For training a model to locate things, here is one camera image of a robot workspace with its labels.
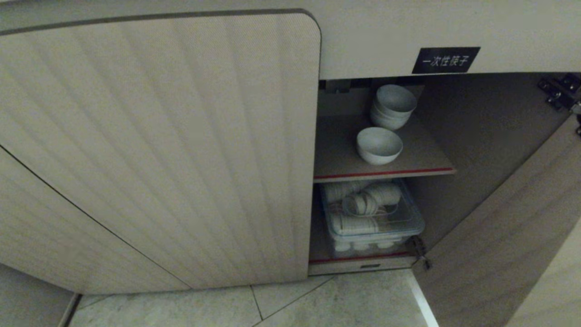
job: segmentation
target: stacked white cups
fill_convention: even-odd
[[[414,94],[397,85],[384,85],[377,90],[371,106],[374,125],[389,130],[404,126],[418,105]]]

